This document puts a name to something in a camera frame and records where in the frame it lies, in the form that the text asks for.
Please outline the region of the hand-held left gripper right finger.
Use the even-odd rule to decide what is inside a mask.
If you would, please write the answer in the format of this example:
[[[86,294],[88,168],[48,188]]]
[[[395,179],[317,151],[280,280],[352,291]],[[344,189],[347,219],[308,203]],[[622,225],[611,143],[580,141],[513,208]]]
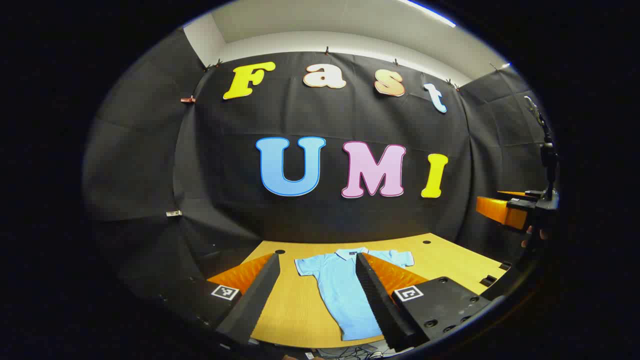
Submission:
[[[359,253],[355,264],[375,321],[398,353],[441,342],[491,305],[447,276],[427,280],[368,253]]]

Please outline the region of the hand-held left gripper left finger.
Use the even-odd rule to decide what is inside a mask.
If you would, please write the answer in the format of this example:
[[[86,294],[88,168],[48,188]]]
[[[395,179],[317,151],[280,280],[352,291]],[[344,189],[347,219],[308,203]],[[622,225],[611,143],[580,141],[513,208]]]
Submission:
[[[202,338],[249,347],[280,275],[280,256],[272,252],[208,279],[174,281],[152,299]]]

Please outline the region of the light blue T-shirt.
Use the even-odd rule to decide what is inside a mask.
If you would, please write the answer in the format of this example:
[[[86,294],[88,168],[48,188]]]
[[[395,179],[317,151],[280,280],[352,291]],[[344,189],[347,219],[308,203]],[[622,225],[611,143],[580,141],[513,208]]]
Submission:
[[[382,330],[356,272],[357,256],[371,255],[400,268],[414,266],[411,251],[371,250],[366,247],[336,249],[333,253],[295,259],[299,276],[313,276],[329,314],[342,333],[342,341],[379,337]]]

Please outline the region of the black backdrop cloth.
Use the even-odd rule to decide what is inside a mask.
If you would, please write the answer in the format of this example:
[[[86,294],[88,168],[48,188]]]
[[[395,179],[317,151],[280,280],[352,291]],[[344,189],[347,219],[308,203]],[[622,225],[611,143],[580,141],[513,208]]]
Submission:
[[[181,98],[194,96],[194,104]],[[182,30],[137,60],[94,117],[82,187],[100,250],[133,294],[203,279],[263,240],[432,233],[498,262],[518,236],[475,210],[540,191],[543,132],[511,69],[460,89],[363,55],[280,52],[202,68]],[[182,216],[166,212],[181,210]]]

